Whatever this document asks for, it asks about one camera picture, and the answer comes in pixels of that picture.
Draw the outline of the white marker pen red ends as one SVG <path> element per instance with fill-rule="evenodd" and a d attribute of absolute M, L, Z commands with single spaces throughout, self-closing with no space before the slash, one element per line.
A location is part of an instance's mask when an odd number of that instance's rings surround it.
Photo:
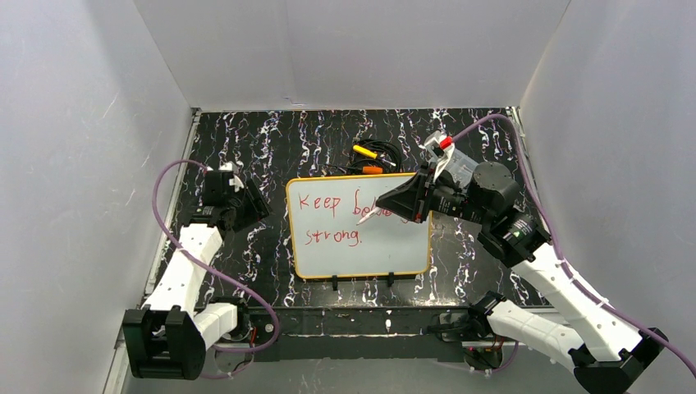
<path fill-rule="evenodd" d="M 366 213 L 357 223 L 357 226 L 361 226 L 362 224 L 366 223 L 368 220 L 380 216 L 382 214 L 382 208 L 376 207 L 370 210 L 368 213 Z"/>

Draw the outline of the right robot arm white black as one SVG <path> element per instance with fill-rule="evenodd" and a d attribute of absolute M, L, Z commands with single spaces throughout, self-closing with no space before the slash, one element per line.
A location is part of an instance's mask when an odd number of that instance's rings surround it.
<path fill-rule="evenodd" d="M 609 311 L 609 304 L 565 261 L 532 215 L 515 206 L 519 184 L 500 163 L 477 165 L 466 186 L 438 179 L 432 164 L 379 196 L 376 205 L 410 222 L 431 212 L 480 225 L 478 242 L 494 258 L 540 291 L 564 323 L 554 323 L 489 291 L 465 314 L 432 326 L 454 333 L 496 335 L 524 343 L 562 364 L 589 393 L 625 393 L 662 352 L 656 328 L 637 328 Z"/>

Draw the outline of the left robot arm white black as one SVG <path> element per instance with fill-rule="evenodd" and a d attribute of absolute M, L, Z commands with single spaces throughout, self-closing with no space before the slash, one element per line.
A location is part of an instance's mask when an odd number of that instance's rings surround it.
<path fill-rule="evenodd" d="M 202 203 L 181 222 L 181 247 L 143 305 L 124 314 L 121 328 L 134 377 L 195 380 L 201 374 L 208 349 L 241 319 L 240 302 L 197 309 L 204 277 L 228 234 L 269 214 L 253 180 L 242 181 L 231 170 L 205 173 Z"/>

